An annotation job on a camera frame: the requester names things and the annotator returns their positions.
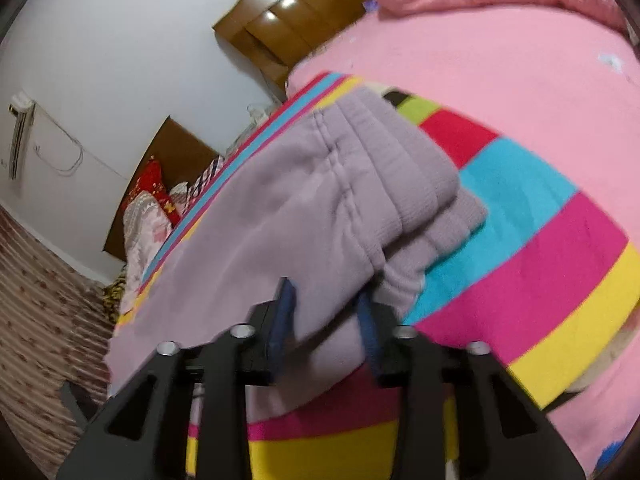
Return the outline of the purple knit pants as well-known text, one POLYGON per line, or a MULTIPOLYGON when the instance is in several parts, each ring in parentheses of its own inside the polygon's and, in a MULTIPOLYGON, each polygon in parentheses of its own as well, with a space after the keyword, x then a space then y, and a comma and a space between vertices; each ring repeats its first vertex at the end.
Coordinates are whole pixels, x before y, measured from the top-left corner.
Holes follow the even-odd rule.
POLYGON ((273 386, 247 393, 251 422, 300 408, 363 362, 349 300, 373 297, 406 315, 425 272, 463 246, 486 206, 445 152, 368 87, 296 120, 250 156, 170 252, 105 359, 122 388, 163 341, 213 340, 296 289, 293 330, 273 386))

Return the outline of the floral curtain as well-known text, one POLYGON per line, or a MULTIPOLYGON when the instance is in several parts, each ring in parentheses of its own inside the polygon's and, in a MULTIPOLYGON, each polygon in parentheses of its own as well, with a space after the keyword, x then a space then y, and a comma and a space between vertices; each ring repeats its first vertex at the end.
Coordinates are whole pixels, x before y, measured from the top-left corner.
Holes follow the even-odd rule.
POLYGON ((48 479, 80 436, 64 382, 101 404, 112 323, 96 282, 74 271, 7 212, 1 215, 1 414, 48 479))

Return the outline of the leopard print blanket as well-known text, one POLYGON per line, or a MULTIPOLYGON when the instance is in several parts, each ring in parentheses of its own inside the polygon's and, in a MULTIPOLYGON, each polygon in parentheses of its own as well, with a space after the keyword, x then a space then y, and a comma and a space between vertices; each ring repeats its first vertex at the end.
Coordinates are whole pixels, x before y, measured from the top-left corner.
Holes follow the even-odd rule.
POLYGON ((102 289, 102 308, 108 322, 114 325, 119 318, 119 306, 126 289, 127 267, 123 266, 117 278, 102 289))

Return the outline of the rainbow striped blanket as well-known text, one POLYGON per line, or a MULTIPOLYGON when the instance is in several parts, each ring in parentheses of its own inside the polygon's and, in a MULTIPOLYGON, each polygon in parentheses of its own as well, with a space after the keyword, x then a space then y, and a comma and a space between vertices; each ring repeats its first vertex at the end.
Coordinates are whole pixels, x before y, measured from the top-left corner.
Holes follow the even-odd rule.
POLYGON ((247 391, 258 479, 385 479, 398 396, 348 300, 365 284, 439 344, 484 341, 539 406, 623 327, 639 253, 571 180, 446 107, 318 76, 231 155, 122 306, 113 389, 165 340, 205 344, 296 288, 284 370, 247 391))

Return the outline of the pink floral quilt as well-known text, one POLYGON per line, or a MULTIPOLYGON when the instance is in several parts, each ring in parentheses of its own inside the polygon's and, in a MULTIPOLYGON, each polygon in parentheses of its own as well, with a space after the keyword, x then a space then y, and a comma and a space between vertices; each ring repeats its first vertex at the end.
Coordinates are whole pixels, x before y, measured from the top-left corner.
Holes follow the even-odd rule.
POLYGON ((127 206, 124 216, 126 280, 119 313, 132 309, 143 274, 172 231, 162 206, 149 192, 142 191, 127 206))

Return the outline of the red checkered bed sheet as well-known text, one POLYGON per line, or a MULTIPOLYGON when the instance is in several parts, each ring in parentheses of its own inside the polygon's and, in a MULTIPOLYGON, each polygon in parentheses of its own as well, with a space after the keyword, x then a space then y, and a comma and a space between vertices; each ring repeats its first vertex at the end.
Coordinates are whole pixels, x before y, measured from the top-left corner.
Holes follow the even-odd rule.
POLYGON ((224 156, 218 155, 215 157, 209 165, 203 170, 203 172, 188 186, 186 189, 186 209, 188 211, 198 201, 200 196, 206 191, 209 183, 213 178, 221 172, 224 168, 226 160, 224 156))

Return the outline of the red embroidered pillow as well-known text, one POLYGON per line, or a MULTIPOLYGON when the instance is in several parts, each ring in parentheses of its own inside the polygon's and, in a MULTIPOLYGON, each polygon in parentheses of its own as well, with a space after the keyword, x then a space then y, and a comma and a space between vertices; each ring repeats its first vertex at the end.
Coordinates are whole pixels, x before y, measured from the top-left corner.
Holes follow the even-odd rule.
POLYGON ((137 177, 134 186, 126 194, 120 209, 125 211, 132 201, 142 192, 147 192, 163 209, 169 222, 175 226, 181 219, 178 209, 170 198, 164 185, 162 165, 152 156, 143 166, 142 173, 137 177))

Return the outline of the dark wooden headboard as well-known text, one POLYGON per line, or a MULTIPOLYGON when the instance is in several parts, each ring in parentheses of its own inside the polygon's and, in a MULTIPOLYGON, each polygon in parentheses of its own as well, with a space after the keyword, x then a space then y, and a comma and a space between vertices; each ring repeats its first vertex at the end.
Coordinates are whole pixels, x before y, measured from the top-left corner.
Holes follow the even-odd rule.
POLYGON ((148 192, 169 222, 175 226, 182 213, 169 191, 181 182, 191 184, 218 156, 208 144, 190 133, 182 125, 167 117, 155 133, 141 162, 116 209, 103 251, 125 261, 124 213, 126 208, 141 193, 148 192))

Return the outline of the white air conditioner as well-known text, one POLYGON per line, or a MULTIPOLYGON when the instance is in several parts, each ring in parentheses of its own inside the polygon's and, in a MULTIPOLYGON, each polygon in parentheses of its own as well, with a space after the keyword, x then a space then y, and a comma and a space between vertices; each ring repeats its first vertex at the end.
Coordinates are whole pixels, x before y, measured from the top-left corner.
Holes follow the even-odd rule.
POLYGON ((14 118, 14 127, 10 145, 9 178, 16 180, 20 170, 21 150, 23 141, 28 136, 34 120, 36 102, 24 91, 12 96, 9 102, 9 112, 14 118))

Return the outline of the pink bed sheet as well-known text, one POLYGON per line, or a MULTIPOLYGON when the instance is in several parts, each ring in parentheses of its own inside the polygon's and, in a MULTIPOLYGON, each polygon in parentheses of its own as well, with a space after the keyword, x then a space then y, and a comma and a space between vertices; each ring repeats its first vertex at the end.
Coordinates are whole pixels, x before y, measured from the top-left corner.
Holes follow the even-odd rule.
POLYGON ((372 13, 288 77, 397 89, 487 206, 408 320, 488 342, 588 474, 639 416, 639 65, 611 29, 544 6, 372 13))

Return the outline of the glossy brown wooden headboard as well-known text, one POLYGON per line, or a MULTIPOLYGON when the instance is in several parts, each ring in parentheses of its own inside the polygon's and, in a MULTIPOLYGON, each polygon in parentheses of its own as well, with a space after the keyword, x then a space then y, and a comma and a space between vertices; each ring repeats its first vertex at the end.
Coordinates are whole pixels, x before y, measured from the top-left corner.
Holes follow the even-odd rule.
POLYGON ((214 32, 284 89, 295 65, 362 18, 367 1, 238 0, 214 32))

